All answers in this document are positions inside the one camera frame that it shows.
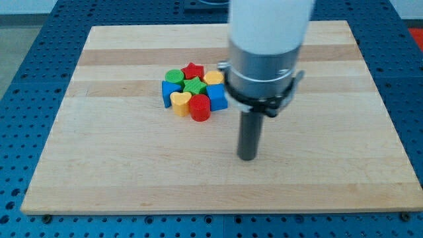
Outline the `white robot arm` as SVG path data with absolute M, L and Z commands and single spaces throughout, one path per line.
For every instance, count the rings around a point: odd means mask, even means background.
M 314 0 L 231 0 L 228 58 L 217 68 L 225 95 L 241 112 L 237 156 L 253 160 L 265 116 L 276 117 L 294 98 L 304 76 L 299 52 Z

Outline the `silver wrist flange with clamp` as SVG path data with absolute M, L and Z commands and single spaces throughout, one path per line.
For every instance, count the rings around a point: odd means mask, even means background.
M 276 117 L 293 99 L 304 72 L 295 74 L 301 45 L 274 54 L 254 54 L 232 40 L 229 59 L 218 63 L 225 92 L 242 112 Z

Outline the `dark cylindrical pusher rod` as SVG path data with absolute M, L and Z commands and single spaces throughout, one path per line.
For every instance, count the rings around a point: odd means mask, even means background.
M 257 112 L 241 112 L 237 155 L 243 161 L 253 160 L 258 151 L 263 115 Z

